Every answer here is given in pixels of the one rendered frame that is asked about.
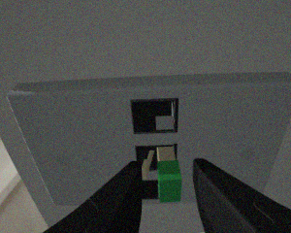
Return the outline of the grey panel with square sockets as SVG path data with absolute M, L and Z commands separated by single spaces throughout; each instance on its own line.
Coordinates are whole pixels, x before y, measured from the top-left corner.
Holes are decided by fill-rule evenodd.
M 0 0 L 0 139 L 48 229 L 145 150 L 139 233 L 204 233 L 193 159 L 291 210 L 291 0 Z

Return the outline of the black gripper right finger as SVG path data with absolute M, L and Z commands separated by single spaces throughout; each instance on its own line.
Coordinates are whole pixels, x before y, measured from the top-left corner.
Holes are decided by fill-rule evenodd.
M 291 210 L 205 159 L 193 159 L 204 233 L 291 233 Z

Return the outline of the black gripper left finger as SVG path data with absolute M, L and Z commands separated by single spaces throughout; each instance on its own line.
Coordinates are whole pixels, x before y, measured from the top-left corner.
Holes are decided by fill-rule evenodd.
M 139 233 L 142 210 L 141 162 L 133 160 L 44 233 Z

